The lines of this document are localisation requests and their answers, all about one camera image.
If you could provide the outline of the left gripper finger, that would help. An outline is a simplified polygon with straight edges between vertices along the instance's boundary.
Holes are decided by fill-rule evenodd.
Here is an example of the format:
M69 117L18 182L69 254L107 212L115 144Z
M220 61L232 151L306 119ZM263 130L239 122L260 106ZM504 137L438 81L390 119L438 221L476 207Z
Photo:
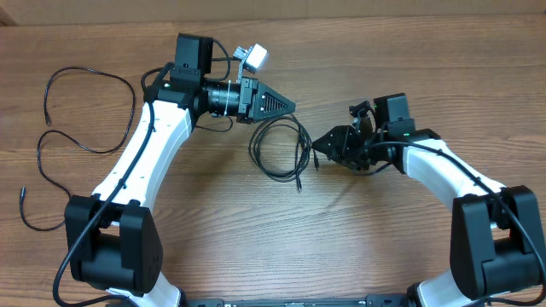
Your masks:
M256 107L256 111L259 109L265 111L291 110L293 113L296 109L296 104L293 101L290 101L264 83L258 83L254 106Z
M277 119L285 115L291 114L291 110L274 110L274 111L265 111L259 109L254 114L254 121L255 122L263 122L268 121L272 119Z

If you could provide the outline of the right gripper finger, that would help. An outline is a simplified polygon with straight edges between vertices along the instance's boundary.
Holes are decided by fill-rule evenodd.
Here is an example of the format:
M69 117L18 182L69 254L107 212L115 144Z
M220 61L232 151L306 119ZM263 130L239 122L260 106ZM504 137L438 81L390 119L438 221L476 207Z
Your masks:
M328 159L337 164L349 169L362 169L363 162L357 157L358 150L362 145L361 139L348 139L346 142L343 140L316 140L312 143L312 148L325 154Z
M337 125L312 143L314 149L348 149L358 146L358 134L351 125Z

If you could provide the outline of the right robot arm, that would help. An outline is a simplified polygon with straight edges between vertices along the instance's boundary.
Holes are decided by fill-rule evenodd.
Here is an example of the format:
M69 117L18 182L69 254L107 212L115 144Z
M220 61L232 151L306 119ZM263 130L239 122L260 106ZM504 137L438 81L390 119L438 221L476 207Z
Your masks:
M312 143L333 162L369 177L388 166L415 179L450 211L450 267L406 293L369 294L366 306L521 306L508 298L545 286L545 238L537 196L507 187L458 158L430 129L418 130L403 93L349 108L353 122Z

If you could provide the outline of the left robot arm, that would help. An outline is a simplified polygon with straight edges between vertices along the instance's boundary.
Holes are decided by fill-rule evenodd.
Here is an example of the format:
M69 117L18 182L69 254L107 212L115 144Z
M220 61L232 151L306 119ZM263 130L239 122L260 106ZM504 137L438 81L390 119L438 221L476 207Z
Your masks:
M254 73L267 52L239 48L236 81L212 78L214 38L179 34L173 61L143 84L139 124L118 162L89 196L74 195L65 209L67 255L60 272L105 291L123 306L184 306L183 292L162 273L163 246L153 208L178 149L199 117L210 113L242 124L292 113L288 98Z

